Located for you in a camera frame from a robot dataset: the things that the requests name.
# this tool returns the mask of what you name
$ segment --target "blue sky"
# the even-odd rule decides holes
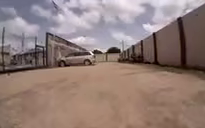
[[[0,38],[6,27],[6,43],[21,49],[34,45],[34,36],[45,41],[51,32],[89,50],[126,47],[159,30],[205,0],[0,0]]]

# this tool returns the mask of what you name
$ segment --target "dirt road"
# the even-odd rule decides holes
[[[0,128],[205,128],[205,73],[101,63],[1,75]]]

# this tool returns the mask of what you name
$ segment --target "dirt ground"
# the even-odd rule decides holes
[[[205,73],[101,63],[0,75],[0,128],[205,128]]]

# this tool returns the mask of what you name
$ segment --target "white car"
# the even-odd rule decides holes
[[[92,65],[95,61],[95,55],[92,52],[74,52],[58,60],[58,65],[64,67],[67,65]]]

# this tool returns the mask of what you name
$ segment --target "utility pole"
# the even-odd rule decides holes
[[[5,27],[2,30],[2,70],[5,71],[5,60],[4,60],[4,43],[5,43]]]
[[[122,52],[124,52],[124,50],[125,50],[125,42],[123,40],[121,41],[121,45],[122,45]]]
[[[22,33],[22,52],[24,52],[25,33]]]
[[[37,66],[37,37],[35,37],[35,66]]]

